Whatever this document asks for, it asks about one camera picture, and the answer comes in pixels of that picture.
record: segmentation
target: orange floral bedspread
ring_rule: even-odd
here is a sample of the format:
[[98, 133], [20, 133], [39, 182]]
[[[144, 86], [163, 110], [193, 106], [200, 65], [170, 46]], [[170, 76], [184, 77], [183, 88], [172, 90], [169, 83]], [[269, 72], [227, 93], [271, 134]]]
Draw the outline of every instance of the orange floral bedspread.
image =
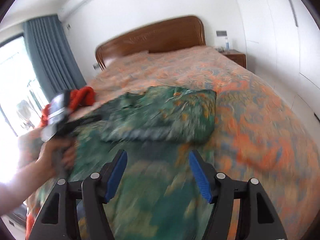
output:
[[[150, 86], [182, 86], [217, 92], [215, 130], [206, 147], [214, 166], [232, 179], [256, 177], [273, 202], [288, 239], [300, 239], [320, 208], [320, 161], [316, 144], [299, 119], [253, 73], [211, 47], [176, 52], [138, 53], [116, 60], [88, 84], [98, 108], [125, 92]], [[229, 239], [234, 239], [239, 202]]]

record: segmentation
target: curtain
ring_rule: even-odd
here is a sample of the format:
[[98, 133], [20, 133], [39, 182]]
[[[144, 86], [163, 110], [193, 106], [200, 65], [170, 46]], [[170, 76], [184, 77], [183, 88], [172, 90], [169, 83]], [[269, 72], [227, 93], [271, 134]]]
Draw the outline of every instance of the curtain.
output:
[[48, 101], [86, 85], [57, 15], [23, 23], [27, 52]]

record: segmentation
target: wooden nightstand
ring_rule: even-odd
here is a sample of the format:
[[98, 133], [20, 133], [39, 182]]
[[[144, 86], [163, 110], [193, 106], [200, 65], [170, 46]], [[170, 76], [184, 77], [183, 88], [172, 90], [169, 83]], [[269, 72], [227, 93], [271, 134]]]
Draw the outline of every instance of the wooden nightstand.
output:
[[245, 69], [247, 69], [247, 61], [245, 59], [245, 54], [233, 49], [229, 51], [221, 52], [221, 54], [231, 59], [232, 61], [236, 62], [241, 67], [244, 67]]

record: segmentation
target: wooden headboard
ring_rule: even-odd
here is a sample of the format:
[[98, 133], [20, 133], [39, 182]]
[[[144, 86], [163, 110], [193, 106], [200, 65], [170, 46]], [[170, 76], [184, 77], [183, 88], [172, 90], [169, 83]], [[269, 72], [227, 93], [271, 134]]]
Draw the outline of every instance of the wooden headboard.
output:
[[205, 45], [204, 27], [196, 16], [185, 16], [157, 22], [123, 34], [101, 44], [96, 59], [101, 69], [106, 62], [141, 51], [169, 52]]

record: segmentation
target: air conditioner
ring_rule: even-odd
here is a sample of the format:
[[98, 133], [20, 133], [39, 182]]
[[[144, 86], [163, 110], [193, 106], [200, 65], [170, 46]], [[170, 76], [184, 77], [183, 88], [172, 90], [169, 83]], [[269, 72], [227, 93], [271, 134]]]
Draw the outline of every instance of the air conditioner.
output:
[[61, 22], [64, 22], [68, 16], [79, 9], [82, 5], [90, 0], [68, 0], [59, 10], [58, 18]]

